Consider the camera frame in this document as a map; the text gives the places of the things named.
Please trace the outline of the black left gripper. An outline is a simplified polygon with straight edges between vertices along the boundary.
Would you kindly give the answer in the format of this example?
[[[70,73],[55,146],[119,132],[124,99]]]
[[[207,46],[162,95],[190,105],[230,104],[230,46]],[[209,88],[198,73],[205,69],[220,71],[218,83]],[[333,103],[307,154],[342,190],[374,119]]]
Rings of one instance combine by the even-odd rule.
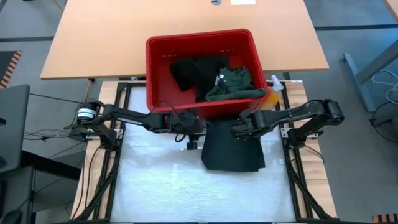
[[[197,141],[205,135],[205,120],[199,118],[195,111],[171,113],[166,122],[170,132],[176,134],[175,142],[182,142],[186,136],[190,141]]]

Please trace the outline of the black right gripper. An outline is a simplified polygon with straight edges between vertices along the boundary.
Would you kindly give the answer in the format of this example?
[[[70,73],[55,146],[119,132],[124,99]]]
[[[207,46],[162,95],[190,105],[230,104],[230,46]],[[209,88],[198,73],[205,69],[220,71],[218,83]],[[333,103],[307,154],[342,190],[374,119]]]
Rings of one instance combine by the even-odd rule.
[[[249,109],[240,113],[242,124],[231,127],[232,136],[236,139],[247,139],[265,135],[267,133],[267,121],[263,110],[251,111]]]

